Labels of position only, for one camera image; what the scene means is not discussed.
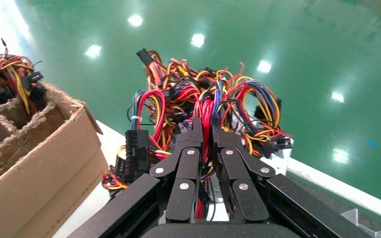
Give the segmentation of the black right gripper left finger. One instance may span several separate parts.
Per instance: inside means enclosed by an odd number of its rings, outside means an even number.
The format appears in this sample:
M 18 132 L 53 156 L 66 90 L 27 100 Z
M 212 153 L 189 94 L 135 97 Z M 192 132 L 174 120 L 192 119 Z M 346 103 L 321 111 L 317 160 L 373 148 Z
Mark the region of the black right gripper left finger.
M 166 223 L 193 223 L 198 201 L 200 164 L 203 156 L 203 132 L 200 117 L 192 119 L 192 129 L 176 137 L 174 151 L 150 169 L 160 179 L 167 195 Z

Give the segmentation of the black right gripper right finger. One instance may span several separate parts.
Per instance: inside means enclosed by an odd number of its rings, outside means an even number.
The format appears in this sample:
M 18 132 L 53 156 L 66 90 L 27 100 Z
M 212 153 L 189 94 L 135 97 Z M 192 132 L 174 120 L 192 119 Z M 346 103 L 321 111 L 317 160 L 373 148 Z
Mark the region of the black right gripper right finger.
M 213 121 L 211 135 L 211 158 L 230 221 L 266 223 L 265 182 L 275 169 L 247 152 L 240 136 L 225 132 L 219 119 Z

